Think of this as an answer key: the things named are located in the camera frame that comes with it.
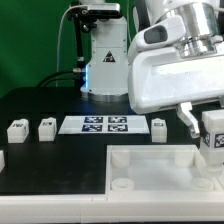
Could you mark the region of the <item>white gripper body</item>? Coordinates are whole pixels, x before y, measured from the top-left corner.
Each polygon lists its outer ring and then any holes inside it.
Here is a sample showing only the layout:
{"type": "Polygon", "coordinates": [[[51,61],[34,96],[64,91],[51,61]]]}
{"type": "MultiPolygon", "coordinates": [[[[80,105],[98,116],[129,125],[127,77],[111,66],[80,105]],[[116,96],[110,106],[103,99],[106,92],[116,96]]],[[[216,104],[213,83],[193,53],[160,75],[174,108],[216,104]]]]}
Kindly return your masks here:
{"type": "Polygon", "coordinates": [[[174,47],[140,53],[128,76],[132,110],[146,114],[224,96],[224,43],[216,47],[215,54],[185,59],[174,47]]]}

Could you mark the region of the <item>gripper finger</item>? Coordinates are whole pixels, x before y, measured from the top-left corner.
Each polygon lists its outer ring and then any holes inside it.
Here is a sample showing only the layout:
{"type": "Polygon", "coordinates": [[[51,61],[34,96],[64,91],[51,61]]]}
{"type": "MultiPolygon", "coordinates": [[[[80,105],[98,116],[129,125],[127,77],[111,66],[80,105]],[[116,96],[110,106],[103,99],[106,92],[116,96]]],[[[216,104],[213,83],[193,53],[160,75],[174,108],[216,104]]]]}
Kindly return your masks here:
{"type": "Polygon", "coordinates": [[[191,113],[192,104],[190,102],[184,102],[177,105],[177,116],[180,120],[189,128],[189,132],[192,138],[200,137],[200,129],[197,119],[191,113]]]}

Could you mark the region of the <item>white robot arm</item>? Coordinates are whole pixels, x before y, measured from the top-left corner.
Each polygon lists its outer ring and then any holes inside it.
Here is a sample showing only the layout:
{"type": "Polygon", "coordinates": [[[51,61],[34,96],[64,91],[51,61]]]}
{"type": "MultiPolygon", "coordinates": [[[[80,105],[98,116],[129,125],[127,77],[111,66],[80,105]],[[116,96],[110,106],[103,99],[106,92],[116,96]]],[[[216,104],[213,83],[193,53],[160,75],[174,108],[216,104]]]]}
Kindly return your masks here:
{"type": "Polygon", "coordinates": [[[137,114],[176,109],[198,137],[192,106],[224,96],[224,0],[136,0],[129,47],[119,4],[80,2],[92,41],[82,95],[98,101],[127,96],[137,114]]]}

